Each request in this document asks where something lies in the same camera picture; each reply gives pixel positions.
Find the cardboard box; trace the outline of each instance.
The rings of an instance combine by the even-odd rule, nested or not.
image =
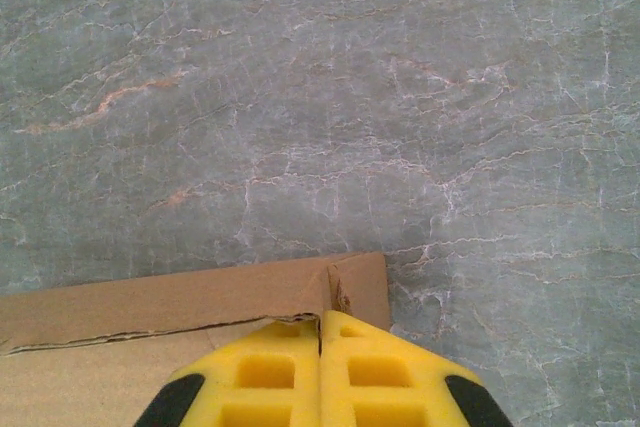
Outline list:
[[[0,424],[131,427],[168,376],[272,319],[335,309],[389,329],[380,253],[0,297]]]

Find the marble floor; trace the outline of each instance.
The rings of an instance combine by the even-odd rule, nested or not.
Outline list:
[[[640,0],[0,0],[0,292],[382,250],[518,426],[640,425]]]

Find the rectangular hole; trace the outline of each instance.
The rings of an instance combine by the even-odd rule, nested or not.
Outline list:
[[[352,357],[349,359],[349,382],[358,387],[411,387],[405,363],[394,357]]]
[[[273,330],[276,337],[300,337],[300,324],[285,324],[275,322]]]
[[[427,427],[419,405],[357,404],[356,427]]]
[[[249,355],[242,359],[236,374],[236,387],[293,389],[295,364],[282,355]]]
[[[352,327],[343,325],[340,328],[340,337],[362,337],[362,335],[360,335],[360,333],[354,330]]]
[[[224,405],[220,427],[289,427],[291,407],[287,405]]]

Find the yellow plastic object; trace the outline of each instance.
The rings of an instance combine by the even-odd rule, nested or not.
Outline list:
[[[469,370],[340,312],[322,323],[323,426],[467,427],[444,379]]]
[[[175,372],[205,382],[181,427],[319,427],[313,321],[275,322]]]
[[[177,371],[135,427],[512,427],[469,370],[329,311]]]

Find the cardboard flap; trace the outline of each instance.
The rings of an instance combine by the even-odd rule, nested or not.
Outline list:
[[[388,329],[382,254],[270,262],[0,297],[0,354],[266,317],[319,316],[331,308]]]

